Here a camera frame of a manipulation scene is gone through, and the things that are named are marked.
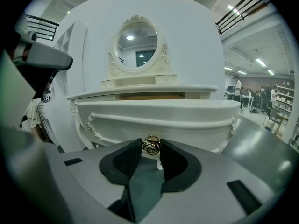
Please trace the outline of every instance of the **black railing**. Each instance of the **black railing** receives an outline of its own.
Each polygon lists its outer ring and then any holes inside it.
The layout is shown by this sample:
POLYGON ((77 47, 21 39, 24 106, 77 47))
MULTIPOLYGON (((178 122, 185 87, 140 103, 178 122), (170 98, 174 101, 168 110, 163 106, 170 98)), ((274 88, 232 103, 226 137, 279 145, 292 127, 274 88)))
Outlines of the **black railing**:
POLYGON ((271 3, 269 0, 241 0, 216 23, 219 34, 222 35, 238 22, 268 6, 269 3, 271 3))
POLYGON ((26 15, 28 27, 33 30, 38 38, 53 41, 59 24, 44 18, 26 15))

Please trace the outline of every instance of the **ornate mirror frame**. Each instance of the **ornate mirror frame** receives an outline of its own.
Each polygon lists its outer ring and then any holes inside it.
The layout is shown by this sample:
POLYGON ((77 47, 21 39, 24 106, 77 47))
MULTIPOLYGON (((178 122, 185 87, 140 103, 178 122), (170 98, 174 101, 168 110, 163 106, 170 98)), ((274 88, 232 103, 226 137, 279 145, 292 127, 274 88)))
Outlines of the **ornate mirror frame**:
POLYGON ((121 29, 113 40, 112 52, 108 53, 108 77, 114 79, 119 77, 170 73, 167 51, 168 46, 166 43, 163 43, 163 37, 157 25, 143 16, 132 16, 123 23, 121 29), (119 38, 122 32, 133 23, 145 23, 157 33, 157 48, 153 57, 145 65, 138 68, 130 68, 123 65, 117 56, 119 38))

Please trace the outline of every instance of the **table top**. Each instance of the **table top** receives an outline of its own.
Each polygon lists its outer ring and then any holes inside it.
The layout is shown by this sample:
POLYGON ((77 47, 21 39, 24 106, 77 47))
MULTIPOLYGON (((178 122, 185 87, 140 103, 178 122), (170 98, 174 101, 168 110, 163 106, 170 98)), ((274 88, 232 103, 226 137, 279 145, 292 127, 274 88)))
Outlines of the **table top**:
MULTIPOLYGON (((234 93, 231 92, 227 92, 225 91, 224 93, 226 93, 227 95, 234 95, 234 93)), ((253 96, 247 96, 247 95, 242 95, 243 98, 253 98, 253 96)))
POLYGON ((67 96, 68 100, 89 98, 94 96, 147 93, 147 92, 216 92, 217 86, 211 84, 139 84, 118 86, 94 92, 84 92, 78 95, 67 96))

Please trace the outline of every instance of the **ceiling light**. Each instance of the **ceiling light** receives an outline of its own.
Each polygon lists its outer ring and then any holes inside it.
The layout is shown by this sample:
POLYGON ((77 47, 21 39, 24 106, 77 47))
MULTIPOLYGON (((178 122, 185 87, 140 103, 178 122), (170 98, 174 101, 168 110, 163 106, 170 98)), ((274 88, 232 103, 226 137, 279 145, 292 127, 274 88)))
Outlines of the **ceiling light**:
POLYGON ((273 71, 271 71, 271 70, 268 70, 268 72, 269 72, 271 75, 274 75, 273 71))
POLYGON ((265 63, 262 62, 260 59, 256 59, 257 62, 259 62, 263 67, 266 67, 265 63))
MULTIPOLYGON (((230 10, 232 10, 234 7, 232 7, 231 5, 228 5, 228 8, 229 8, 230 10)), ((234 12, 237 13, 238 15, 240 15, 240 13, 238 12, 237 9, 234 9, 234 12)))

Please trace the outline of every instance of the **window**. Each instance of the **window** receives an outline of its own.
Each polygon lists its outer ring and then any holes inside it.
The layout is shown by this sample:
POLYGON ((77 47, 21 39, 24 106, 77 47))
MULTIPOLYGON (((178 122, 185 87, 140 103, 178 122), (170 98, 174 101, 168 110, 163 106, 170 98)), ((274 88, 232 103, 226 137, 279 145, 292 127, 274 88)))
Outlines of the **window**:
POLYGON ((136 63, 137 67, 144 65, 154 55, 155 50, 137 51, 136 52, 136 63))

